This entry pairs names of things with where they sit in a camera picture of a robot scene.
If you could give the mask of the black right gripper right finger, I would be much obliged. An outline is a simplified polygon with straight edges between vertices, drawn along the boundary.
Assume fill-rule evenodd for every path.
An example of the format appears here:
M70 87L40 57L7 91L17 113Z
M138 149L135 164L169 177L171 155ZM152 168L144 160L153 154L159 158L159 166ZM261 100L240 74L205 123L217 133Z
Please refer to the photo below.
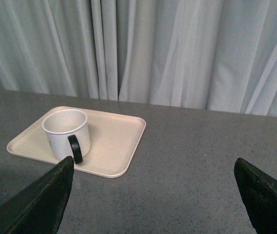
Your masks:
M258 234L277 234L277 180L241 157L234 176L253 228Z

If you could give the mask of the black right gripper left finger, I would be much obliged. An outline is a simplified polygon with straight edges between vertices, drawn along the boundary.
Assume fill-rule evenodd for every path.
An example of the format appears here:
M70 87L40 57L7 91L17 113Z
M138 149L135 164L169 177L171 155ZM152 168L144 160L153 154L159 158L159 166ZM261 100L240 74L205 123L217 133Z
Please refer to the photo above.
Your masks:
M0 206L0 234L55 234L67 206L74 175L68 156Z

